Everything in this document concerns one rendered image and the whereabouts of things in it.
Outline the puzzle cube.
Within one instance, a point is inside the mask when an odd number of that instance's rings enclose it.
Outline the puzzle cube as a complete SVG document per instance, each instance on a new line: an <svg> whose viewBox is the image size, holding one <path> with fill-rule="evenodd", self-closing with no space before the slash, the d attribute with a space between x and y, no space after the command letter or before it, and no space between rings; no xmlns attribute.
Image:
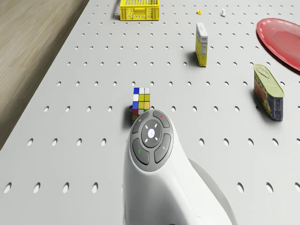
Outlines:
<svg viewBox="0 0 300 225"><path fill-rule="evenodd" d="M132 122L150 109L150 88L134 87L132 103Z"/></svg>

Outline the yellow and white box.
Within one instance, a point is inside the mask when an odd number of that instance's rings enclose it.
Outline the yellow and white box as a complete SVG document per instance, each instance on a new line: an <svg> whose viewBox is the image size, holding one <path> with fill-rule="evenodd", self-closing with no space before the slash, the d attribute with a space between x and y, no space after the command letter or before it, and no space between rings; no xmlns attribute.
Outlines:
<svg viewBox="0 0 300 225"><path fill-rule="evenodd" d="M197 55L199 66L205 67L207 65L207 46L208 33L202 22L196 24L196 43L195 52Z"/></svg>

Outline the yellow basket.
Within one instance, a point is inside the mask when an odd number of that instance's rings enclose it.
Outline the yellow basket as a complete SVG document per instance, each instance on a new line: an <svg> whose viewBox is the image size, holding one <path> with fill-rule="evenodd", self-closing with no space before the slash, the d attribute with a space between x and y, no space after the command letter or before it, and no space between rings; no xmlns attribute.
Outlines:
<svg viewBox="0 0 300 225"><path fill-rule="evenodd" d="M159 0L121 0L120 19L159 20Z"/></svg>

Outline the flat-sided can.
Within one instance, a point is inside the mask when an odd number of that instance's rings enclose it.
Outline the flat-sided can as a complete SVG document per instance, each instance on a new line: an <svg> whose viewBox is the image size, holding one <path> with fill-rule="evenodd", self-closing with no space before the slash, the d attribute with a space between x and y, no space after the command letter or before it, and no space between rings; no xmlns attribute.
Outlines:
<svg viewBox="0 0 300 225"><path fill-rule="evenodd" d="M283 119L284 91L264 65L253 65L254 90L265 111L274 120Z"/></svg>

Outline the red plate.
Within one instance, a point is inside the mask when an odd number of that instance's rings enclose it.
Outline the red plate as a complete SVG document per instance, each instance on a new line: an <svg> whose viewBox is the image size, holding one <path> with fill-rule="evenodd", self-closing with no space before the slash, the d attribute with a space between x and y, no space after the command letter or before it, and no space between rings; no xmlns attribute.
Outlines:
<svg viewBox="0 0 300 225"><path fill-rule="evenodd" d="M283 19L265 18L257 23L256 31L273 54L300 71L300 25Z"/></svg>

